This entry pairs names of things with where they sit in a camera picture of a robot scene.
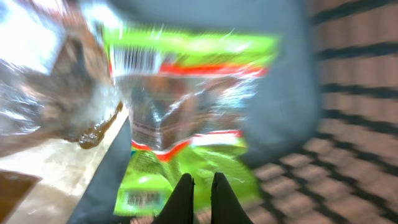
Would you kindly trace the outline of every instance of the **green package bottom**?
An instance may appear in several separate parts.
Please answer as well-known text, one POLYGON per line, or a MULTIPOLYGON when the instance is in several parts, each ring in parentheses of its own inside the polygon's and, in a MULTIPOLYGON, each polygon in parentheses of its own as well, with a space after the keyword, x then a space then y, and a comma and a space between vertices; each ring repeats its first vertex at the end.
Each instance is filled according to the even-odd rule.
POLYGON ((233 146, 188 146, 168 162, 160 162, 152 151, 133 148, 114 214, 158 215, 184 173, 195 180, 195 211, 210 208, 215 172, 224 173, 241 203, 257 200, 257 180, 238 159, 246 152, 243 140, 239 142, 233 146))

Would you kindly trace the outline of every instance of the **blue-gray surface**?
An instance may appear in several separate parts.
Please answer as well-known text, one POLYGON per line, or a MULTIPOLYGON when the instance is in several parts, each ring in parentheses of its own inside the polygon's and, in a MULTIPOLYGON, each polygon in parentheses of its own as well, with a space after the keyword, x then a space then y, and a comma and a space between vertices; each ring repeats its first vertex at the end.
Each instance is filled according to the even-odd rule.
MULTIPOLYGON (((320 117, 309 29, 302 0, 146 0, 114 1, 145 22, 280 34, 280 56, 250 102, 244 134, 250 167, 292 152, 314 132, 320 117)), ((69 223, 117 223, 116 193, 129 160, 125 123, 98 167, 69 223)))

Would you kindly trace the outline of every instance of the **brown woven surface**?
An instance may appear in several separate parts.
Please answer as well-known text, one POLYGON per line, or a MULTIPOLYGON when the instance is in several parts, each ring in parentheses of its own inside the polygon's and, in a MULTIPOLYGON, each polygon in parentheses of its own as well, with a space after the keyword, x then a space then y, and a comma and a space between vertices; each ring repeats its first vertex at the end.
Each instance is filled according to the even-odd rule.
MULTIPOLYGON (((364 53, 397 43, 397 1, 311 0, 309 8, 325 117, 296 153, 254 171, 265 199, 245 209, 256 224, 397 223, 398 55, 364 53), (327 54, 350 47, 359 50, 327 54)), ((210 217, 197 214, 200 223, 210 217)))

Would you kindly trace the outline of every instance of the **green plastic bag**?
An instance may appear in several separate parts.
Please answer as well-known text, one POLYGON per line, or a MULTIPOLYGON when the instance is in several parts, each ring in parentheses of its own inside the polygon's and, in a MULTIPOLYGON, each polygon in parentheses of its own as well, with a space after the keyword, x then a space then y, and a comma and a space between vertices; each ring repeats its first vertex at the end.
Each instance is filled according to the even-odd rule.
POLYGON ((278 38, 163 26, 105 29, 103 37, 132 133, 114 213, 160 213, 184 173, 195 179, 195 210, 210 206, 215 172, 241 202, 257 199, 257 181, 239 161, 240 128, 278 38))

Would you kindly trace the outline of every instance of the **barcode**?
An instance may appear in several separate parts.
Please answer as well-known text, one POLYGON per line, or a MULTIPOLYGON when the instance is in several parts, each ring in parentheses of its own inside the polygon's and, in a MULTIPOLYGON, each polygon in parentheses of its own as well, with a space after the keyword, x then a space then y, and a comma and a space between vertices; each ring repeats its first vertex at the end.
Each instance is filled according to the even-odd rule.
POLYGON ((157 207, 161 203, 160 193, 158 192, 128 192, 127 195, 127 203, 130 206, 157 207))
POLYGON ((111 46, 109 56, 113 76, 157 73, 162 63, 158 51, 145 47, 111 46))

